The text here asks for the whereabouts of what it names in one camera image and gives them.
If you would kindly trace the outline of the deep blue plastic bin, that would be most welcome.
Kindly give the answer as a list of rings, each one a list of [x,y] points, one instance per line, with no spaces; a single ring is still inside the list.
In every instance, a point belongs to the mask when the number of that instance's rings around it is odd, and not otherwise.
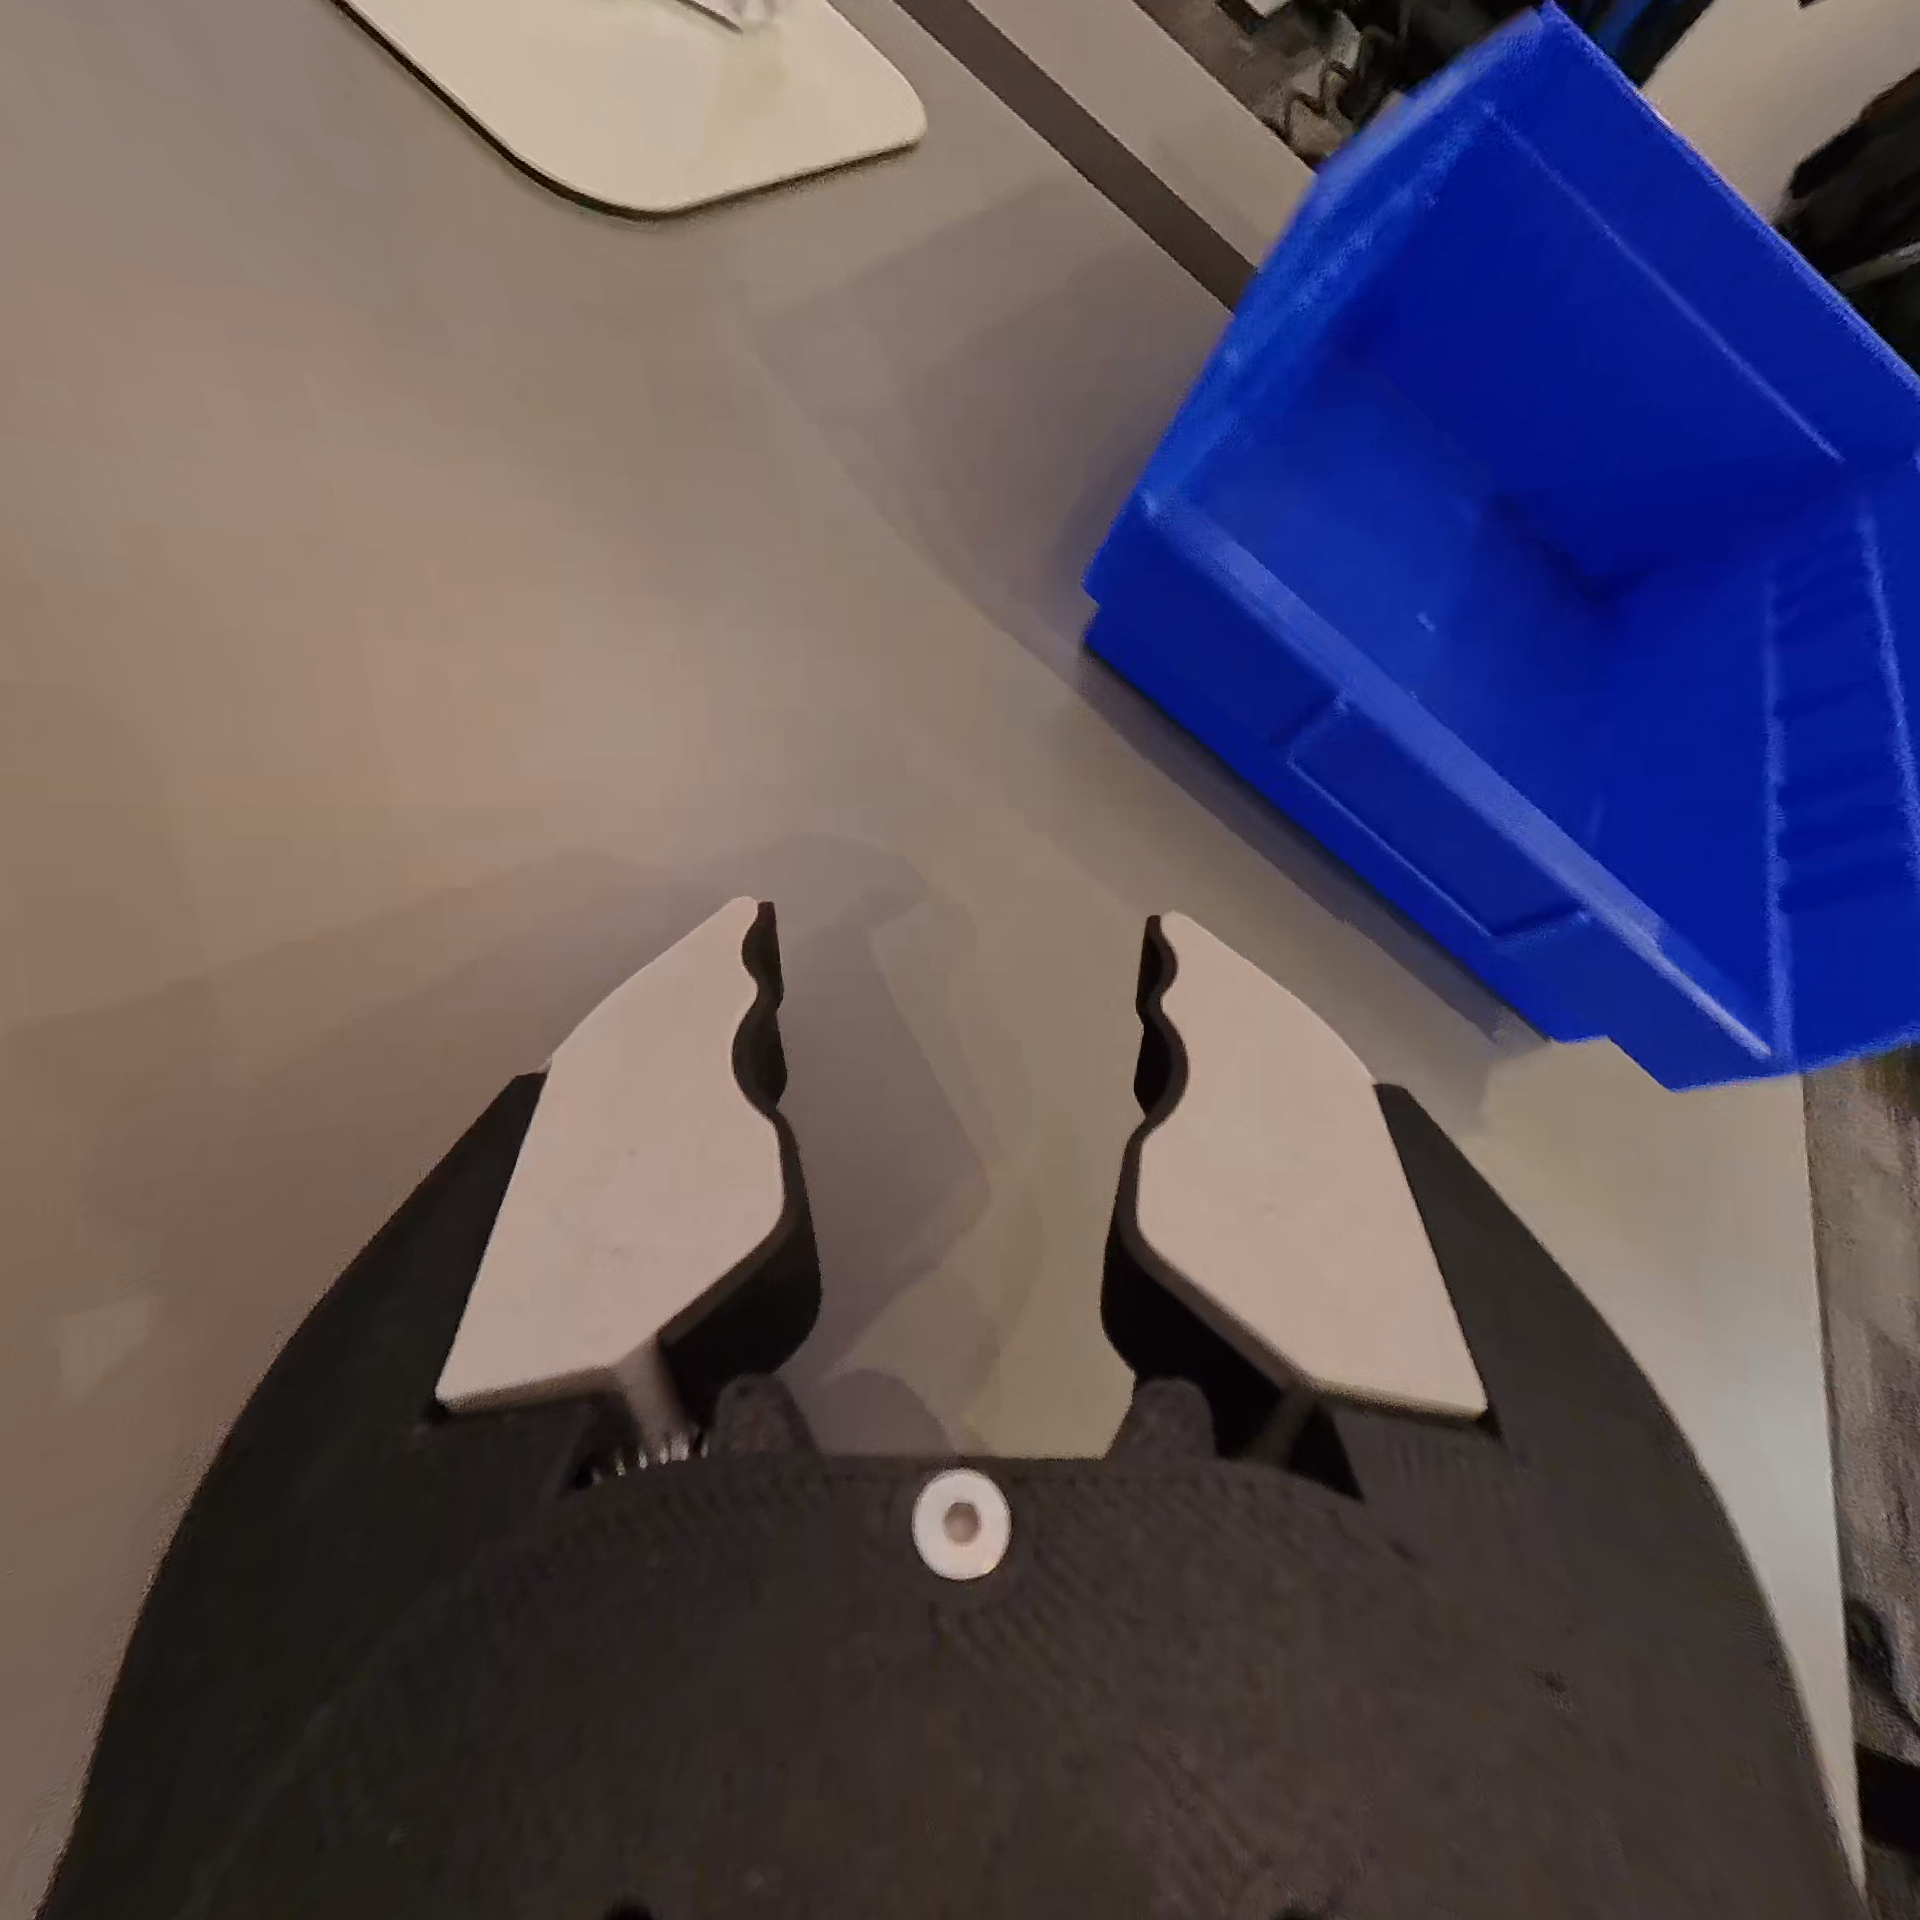
[[[1319,169],[1086,592],[1546,1041],[1916,1042],[1916,379],[1555,5]]]

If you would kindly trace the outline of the black jacket draped chair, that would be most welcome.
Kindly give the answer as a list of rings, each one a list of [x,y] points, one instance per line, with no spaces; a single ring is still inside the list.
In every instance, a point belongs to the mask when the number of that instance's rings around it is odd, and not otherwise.
[[[1868,102],[1795,169],[1778,231],[1916,369],[1916,86]]]

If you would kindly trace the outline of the black office chair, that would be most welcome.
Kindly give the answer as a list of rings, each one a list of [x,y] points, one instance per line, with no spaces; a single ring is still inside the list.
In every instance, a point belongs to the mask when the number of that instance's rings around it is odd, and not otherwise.
[[[1222,3],[1255,52],[1275,56],[1255,115],[1291,156],[1319,169],[1479,39],[1479,3]]]

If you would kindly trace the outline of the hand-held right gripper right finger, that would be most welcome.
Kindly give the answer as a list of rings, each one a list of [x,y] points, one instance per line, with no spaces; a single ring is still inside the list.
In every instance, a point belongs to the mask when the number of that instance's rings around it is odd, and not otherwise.
[[[1201,921],[1144,926],[1136,1121],[1104,1246],[1104,1333],[1208,1461],[1344,1469],[1339,1418],[1482,1443],[1492,1393],[1379,1083]]]

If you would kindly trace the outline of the white document stand wooden board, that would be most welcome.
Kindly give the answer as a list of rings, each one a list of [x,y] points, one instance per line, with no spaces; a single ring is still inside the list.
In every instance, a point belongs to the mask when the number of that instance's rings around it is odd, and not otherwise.
[[[664,221],[911,152],[926,108],[832,3],[342,3],[552,192]]]

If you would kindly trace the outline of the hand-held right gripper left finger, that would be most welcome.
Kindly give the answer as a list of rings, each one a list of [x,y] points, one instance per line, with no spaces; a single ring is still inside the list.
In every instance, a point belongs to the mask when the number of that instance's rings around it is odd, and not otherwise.
[[[779,1113],[778,909],[736,898],[616,986],[541,1076],[438,1376],[482,1415],[611,1401],[685,1461],[811,1333],[824,1266]]]

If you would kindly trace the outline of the grey desk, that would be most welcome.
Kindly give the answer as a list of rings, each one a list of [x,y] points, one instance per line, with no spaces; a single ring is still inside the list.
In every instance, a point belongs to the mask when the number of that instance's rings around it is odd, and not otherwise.
[[[331,3],[2,5],[2,1913],[186,1501],[514,1072],[775,901],[826,1443],[1066,1453],[1144,921],[1486,1172],[1739,1528],[1859,1851],[1792,1081],[1551,1046],[1082,648],[1225,308],[896,3],[916,148],[634,222]]]

